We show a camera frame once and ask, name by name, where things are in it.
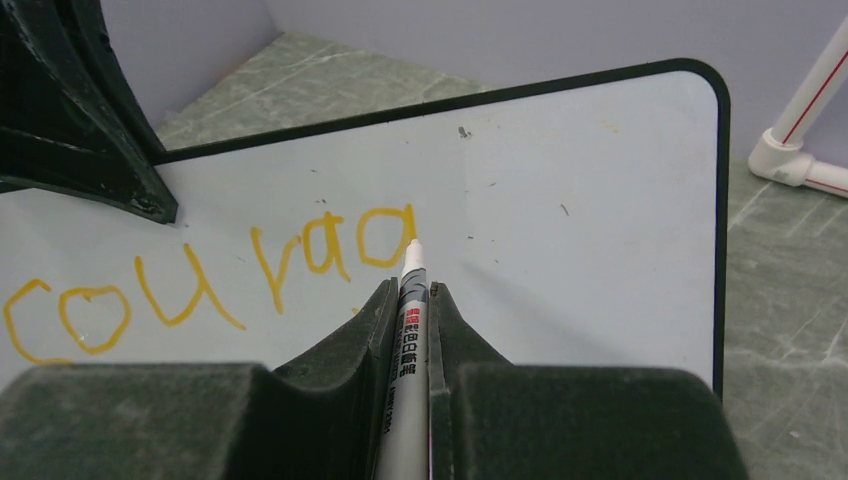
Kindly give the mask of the yellow marker pen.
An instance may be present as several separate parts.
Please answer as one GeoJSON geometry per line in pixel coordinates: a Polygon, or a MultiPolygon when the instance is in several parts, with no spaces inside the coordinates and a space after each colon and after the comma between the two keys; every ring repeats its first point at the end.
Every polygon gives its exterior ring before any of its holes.
{"type": "Polygon", "coordinates": [[[423,245],[405,251],[392,363],[374,477],[429,477],[429,285],[423,245]]]}

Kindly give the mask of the black-framed whiteboard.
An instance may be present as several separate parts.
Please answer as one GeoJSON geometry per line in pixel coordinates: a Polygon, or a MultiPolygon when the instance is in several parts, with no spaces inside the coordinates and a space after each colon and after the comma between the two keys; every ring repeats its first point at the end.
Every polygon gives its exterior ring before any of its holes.
{"type": "Polygon", "coordinates": [[[412,238],[519,364],[722,387],[730,97],[672,59],[167,154],[162,225],[1,191],[1,380],[37,364],[281,365],[400,272],[412,238]]]}

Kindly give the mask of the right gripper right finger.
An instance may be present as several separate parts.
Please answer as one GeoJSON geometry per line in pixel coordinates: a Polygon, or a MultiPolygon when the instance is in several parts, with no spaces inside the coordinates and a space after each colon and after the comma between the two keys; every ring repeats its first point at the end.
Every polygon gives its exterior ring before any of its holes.
{"type": "Polygon", "coordinates": [[[434,479],[745,479],[716,394],[678,369],[519,366],[429,298],[434,479]]]}

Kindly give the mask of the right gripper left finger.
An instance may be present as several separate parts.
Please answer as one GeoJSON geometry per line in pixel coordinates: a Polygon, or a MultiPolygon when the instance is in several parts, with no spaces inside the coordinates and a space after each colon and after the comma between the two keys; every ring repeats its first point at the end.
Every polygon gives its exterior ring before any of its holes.
{"type": "Polygon", "coordinates": [[[1,395],[5,479],[368,479],[398,282],[276,369],[34,367],[1,395]]]}

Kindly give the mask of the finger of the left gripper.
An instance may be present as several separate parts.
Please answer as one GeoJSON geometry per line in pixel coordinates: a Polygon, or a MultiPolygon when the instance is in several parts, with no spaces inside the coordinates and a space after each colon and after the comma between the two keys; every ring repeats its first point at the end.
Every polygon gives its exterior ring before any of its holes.
{"type": "Polygon", "coordinates": [[[1,190],[37,188],[168,224],[166,150],[113,51],[98,1],[1,4],[1,190]]]}

